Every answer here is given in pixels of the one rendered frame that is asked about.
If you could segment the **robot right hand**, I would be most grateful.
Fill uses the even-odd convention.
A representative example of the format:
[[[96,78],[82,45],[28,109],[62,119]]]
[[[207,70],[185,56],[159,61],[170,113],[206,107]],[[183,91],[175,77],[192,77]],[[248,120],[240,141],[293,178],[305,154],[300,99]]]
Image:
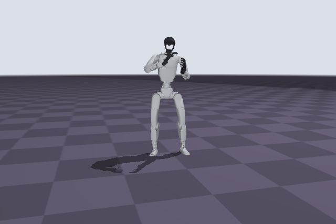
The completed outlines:
[[[166,64],[168,63],[168,60],[169,60],[171,57],[174,56],[173,54],[178,54],[178,53],[177,53],[177,52],[173,52],[173,53],[171,53],[170,55],[168,55],[168,56],[164,59],[164,61],[163,61],[163,63],[162,63],[163,66],[166,65]]]

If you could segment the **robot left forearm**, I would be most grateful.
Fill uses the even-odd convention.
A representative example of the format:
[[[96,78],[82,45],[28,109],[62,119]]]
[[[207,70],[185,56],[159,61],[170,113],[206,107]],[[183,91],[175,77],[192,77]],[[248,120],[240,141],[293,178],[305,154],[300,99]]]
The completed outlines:
[[[181,73],[181,71],[180,71],[180,73]],[[184,74],[181,74],[181,75],[183,76],[184,79],[190,78],[190,74],[187,73],[187,72],[184,72]]]

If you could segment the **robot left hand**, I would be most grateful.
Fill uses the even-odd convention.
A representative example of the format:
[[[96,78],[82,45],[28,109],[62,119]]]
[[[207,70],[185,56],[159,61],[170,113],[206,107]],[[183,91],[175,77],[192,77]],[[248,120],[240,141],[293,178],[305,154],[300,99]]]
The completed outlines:
[[[180,65],[182,65],[182,68],[181,68],[181,74],[184,74],[184,72],[186,71],[186,63],[185,63],[185,59],[184,59],[184,58],[181,58],[181,61],[183,61],[183,62],[181,62],[182,64],[180,64]]]

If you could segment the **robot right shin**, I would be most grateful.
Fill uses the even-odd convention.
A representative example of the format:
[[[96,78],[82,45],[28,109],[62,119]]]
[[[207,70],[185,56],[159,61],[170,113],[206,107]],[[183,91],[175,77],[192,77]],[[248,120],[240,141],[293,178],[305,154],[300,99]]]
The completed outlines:
[[[159,136],[159,129],[155,130],[154,126],[151,126],[151,141],[153,145],[153,150],[157,150],[157,140]]]

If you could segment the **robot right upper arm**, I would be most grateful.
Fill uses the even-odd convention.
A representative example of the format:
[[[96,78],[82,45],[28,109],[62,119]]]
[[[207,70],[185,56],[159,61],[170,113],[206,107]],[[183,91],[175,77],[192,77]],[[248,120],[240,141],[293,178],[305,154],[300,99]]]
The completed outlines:
[[[154,54],[154,55],[151,57],[151,59],[147,62],[146,65],[151,65],[151,64],[155,64],[155,63],[157,63],[157,62],[159,61],[159,57],[160,57],[160,55],[156,55],[156,54]],[[150,68],[146,68],[146,69],[144,69],[144,71],[145,71],[146,73],[150,73],[152,70],[151,70]]]

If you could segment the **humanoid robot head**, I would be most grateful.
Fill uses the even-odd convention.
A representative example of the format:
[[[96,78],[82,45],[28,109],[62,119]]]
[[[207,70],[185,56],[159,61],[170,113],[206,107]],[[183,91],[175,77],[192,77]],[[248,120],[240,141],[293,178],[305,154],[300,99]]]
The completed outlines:
[[[174,46],[175,46],[175,40],[172,38],[172,37],[166,37],[165,40],[164,40],[164,45],[165,45],[165,49],[166,49],[166,53],[165,55],[170,55],[174,49]],[[172,49],[167,49],[166,48],[166,45],[170,46],[170,45],[173,45],[173,48]]]

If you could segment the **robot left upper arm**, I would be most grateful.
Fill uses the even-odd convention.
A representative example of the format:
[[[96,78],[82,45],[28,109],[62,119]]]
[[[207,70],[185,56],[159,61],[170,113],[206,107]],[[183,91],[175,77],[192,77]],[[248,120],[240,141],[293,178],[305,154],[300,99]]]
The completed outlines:
[[[181,62],[183,62],[183,61],[181,61],[181,58],[183,58],[183,57],[180,57],[180,56],[178,56],[178,63],[180,63],[180,64],[182,64]],[[182,65],[180,65],[181,67],[182,67]],[[187,66],[186,66],[186,72],[188,73],[188,68],[187,68]],[[189,79],[189,78],[188,78]],[[186,80],[186,79],[184,79],[184,80]]]

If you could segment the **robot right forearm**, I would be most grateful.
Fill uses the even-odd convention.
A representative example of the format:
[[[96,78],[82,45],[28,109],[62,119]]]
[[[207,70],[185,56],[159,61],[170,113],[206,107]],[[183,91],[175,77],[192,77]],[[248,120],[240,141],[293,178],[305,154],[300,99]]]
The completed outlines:
[[[152,71],[156,70],[156,69],[160,69],[162,67],[165,67],[166,65],[162,65],[163,62],[158,62],[158,63],[155,63],[155,64],[151,64],[151,65],[146,65],[144,67],[144,69],[146,68],[150,68]]]

